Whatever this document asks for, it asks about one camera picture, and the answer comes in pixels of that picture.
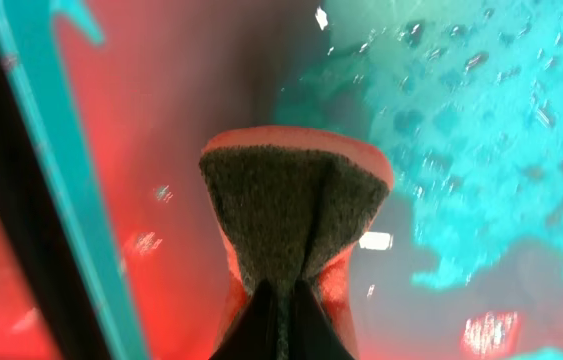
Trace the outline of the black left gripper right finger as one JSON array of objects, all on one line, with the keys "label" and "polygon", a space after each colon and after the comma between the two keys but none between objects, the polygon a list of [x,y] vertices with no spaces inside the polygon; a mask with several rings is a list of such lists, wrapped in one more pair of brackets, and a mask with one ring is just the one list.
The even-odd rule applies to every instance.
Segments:
[{"label": "black left gripper right finger", "polygon": [[290,360],[353,360],[307,282],[295,283],[289,315]]}]

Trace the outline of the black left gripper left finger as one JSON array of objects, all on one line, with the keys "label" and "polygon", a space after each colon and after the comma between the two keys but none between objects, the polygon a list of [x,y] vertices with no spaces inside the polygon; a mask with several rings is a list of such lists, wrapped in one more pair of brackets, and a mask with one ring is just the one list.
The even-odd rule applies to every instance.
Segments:
[{"label": "black left gripper left finger", "polygon": [[210,360],[275,360],[277,310],[277,294],[265,280]]}]

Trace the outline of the red sponge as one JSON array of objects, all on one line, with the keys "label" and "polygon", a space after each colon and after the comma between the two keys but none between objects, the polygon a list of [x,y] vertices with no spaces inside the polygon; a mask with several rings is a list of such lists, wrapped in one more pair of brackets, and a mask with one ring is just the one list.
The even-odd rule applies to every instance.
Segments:
[{"label": "red sponge", "polygon": [[229,268],[213,353],[267,280],[278,299],[276,359],[289,359],[290,298],[305,281],[356,358],[350,259],[394,185],[384,154],[332,132],[261,126],[215,136],[199,167]]}]

